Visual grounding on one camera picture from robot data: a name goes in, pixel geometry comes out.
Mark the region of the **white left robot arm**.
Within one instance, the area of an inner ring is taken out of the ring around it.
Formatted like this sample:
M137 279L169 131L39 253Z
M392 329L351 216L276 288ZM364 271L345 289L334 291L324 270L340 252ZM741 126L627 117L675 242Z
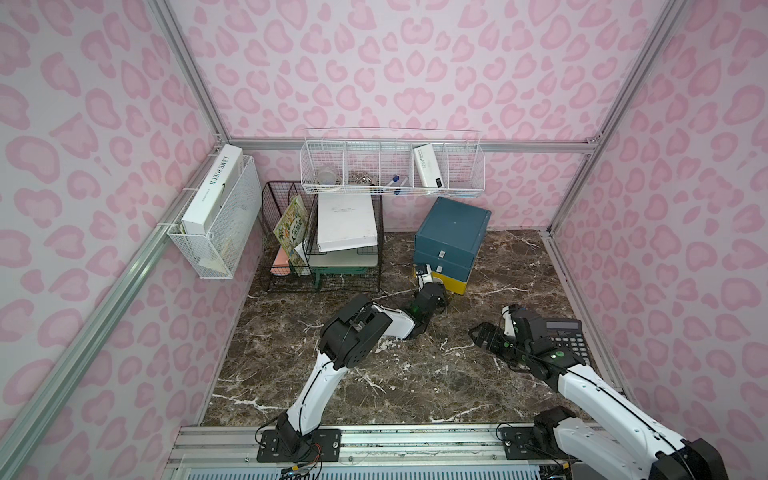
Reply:
M423 334L445 307L446 289L427 282L403 309L391 309L360 294L325 323L312 372L296 401L276 420L279 438L295 452L318 429L323 412L349 370L357 367L383 337L410 340Z

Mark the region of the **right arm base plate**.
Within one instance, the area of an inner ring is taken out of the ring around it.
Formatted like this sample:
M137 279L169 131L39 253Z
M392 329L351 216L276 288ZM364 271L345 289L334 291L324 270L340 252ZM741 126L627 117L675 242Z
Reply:
M502 443L507 460L556 460L555 456L535 443L532 427L502 423L496 427L496 437Z

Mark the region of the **teal drawer cabinet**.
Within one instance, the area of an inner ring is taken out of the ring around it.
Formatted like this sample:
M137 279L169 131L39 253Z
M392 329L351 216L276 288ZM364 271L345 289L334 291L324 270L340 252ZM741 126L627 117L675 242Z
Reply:
M489 210L439 197L414 237L414 263L467 283L490 218Z

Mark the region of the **green stool frame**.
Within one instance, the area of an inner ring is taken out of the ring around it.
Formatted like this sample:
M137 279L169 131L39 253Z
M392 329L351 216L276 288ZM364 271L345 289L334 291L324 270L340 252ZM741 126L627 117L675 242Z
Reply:
M313 271L313 288L317 292L375 292L380 287L377 267L320 267Z

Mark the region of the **colorful picture book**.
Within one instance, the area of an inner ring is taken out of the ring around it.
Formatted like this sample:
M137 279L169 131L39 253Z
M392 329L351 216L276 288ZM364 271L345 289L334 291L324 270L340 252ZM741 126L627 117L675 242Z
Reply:
M278 243L297 269L307 266L303 253L309 214L300 195L294 196L273 230Z

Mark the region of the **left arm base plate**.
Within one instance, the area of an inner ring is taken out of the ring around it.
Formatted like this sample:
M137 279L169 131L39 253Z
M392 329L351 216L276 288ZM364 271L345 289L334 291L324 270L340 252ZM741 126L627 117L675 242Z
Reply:
M256 456L258 463L312 462L319 458L323 462L338 462L342 431L320 428L303 437L288 436L266 430L258 440Z

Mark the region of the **white book box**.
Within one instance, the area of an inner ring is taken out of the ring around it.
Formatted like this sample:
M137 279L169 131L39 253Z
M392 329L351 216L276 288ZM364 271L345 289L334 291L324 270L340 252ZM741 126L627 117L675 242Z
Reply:
M224 145L182 216L184 233L206 235L210 231L244 168L243 150Z

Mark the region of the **yellow drawer cabinet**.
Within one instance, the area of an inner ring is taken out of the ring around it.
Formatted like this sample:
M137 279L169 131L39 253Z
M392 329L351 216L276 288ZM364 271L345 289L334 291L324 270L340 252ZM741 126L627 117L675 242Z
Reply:
M458 295L464 295L466 293L466 290L467 290L466 282L442 275L439 272L432 271L432 276L434 279L433 283L443 284L447 291L452 292L454 294L458 294Z

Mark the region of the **black calculator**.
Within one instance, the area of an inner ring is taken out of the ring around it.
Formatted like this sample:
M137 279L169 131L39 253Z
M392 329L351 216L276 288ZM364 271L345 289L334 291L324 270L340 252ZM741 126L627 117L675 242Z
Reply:
M546 319L545 327L548 337L557 346L567 347L573 353L579 355L586 365L594 365L580 320L568 318Z

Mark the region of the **white small box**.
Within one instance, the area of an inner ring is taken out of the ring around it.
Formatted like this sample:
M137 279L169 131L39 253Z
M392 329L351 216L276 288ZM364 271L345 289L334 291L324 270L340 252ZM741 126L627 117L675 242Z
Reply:
M422 187L432 194L444 185L437 155L432 144L417 146L413 149L414 163Z

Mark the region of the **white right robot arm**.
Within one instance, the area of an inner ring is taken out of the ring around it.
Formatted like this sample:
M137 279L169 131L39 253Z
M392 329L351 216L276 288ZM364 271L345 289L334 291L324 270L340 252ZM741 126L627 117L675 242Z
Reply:
M523 367L602 427L595 431L566 407L535 416L533 451L575 458L606 479L725 479L720 452L688 440L646 414L604 381L585 358L548 333L547 319L513 304L499 324L469 331L473 343L511 367Z

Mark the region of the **white paper stack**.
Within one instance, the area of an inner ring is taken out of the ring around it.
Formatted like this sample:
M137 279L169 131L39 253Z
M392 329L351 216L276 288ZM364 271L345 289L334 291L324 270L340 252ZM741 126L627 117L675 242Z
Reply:
M372 197L367 193L320 193L317 246L322 253L372 247L378 228Z

